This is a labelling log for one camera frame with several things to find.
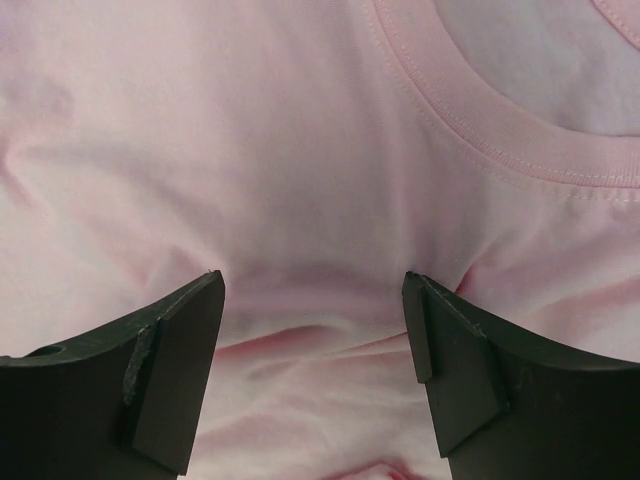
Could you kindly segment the pink t shirt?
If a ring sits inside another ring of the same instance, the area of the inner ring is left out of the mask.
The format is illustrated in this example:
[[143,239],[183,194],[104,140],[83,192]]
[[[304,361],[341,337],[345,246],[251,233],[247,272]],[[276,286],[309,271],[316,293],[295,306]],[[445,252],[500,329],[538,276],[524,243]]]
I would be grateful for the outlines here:
[[5,1],[1,350],[209,270],[193,479],[444,479],[401,284],[639,357],[635,1]]

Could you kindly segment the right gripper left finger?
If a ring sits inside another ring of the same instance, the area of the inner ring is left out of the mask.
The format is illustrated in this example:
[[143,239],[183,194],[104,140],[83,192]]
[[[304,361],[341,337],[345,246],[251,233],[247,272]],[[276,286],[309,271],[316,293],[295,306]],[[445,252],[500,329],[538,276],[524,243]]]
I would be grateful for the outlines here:
[[187,473],[225,299],[209,272],[81,335],[1,360],[1,475]]

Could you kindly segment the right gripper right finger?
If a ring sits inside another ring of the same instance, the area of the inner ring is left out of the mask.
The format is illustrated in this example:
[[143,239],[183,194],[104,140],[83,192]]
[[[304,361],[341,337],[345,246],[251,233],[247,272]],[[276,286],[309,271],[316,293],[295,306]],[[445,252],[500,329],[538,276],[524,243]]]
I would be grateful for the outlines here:
[[404,317],[456,480],[635,479],[639,367],[585,352],[407,273]]

